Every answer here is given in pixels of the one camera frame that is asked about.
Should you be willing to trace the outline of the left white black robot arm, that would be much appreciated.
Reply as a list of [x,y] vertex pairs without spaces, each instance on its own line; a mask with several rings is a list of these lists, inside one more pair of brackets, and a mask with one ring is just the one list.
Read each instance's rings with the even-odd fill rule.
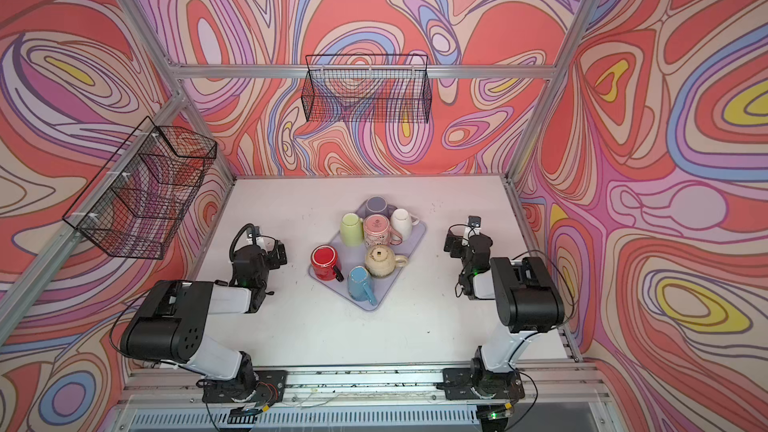
[[199,376],[202,401],[238,404],[240,415],[257,415],[282,401],[284,371],[259,374],[251,356],[206,332],[211,316],[257,313],[269,274],[287,264],[285,245],[247,223],[228,249],[227,281],[160,280],[122,332],[117,350],[129,359],[178,367]]

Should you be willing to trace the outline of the red mug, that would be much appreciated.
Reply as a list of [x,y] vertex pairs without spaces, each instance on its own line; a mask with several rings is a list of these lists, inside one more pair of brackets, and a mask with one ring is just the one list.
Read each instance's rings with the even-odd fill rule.
[[328,244],[317,246],[310,256],[315,277],[325,282],[343,282],[341,263],[337,250]]

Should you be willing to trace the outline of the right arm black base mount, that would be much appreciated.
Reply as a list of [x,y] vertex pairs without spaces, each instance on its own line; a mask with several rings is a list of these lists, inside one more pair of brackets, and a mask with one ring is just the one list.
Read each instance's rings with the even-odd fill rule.
[[436,384],[448,400],[508,400],[512,403],[526,397],[523,381],[517,371],[502,373],[470,368],[445,368],[442,381]]

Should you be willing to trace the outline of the light blue mug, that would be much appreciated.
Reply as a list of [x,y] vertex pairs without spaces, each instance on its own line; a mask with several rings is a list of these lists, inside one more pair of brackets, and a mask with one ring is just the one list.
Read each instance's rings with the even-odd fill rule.
[[356,266],[349,272],[347,290],[349,296],[356,302],[365,302],[373,307],[378,305],[372,276],[363,266]]

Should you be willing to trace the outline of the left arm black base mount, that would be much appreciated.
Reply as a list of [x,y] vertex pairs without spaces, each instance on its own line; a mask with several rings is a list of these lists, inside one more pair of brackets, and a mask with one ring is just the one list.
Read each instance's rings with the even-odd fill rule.
[[202,400],[206,404],[273,405],[283,400],[287,377],[287,370],[260,370],[254,373],[253,379],[241,381],[236,377],[217,381],[202,378],[196,386],[203,391]]

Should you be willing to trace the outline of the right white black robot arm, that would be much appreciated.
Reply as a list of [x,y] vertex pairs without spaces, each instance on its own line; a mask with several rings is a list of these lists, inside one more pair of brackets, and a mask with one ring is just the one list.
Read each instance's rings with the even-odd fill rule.
[[495,304],[499,324],[478,346],[466,368],[445,368],[437,388],[448,400],[514,403],[524,396],[517,363],[536,338],[566,321],[566,307],[544,260],[524,252],[494,257],[493,240],[470,216],[448,228],[444,251],[461,261],[455,296]]

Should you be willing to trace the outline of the beige speckled mug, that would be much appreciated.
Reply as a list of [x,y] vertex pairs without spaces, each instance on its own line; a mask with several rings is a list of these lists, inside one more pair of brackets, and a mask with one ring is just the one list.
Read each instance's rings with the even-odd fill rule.
[[408,265],[408,258],[396,254],[392,248],[385,245],[370,247],[364,258],[364,266],[368,272],[376,278],[385,278],[396,269]]

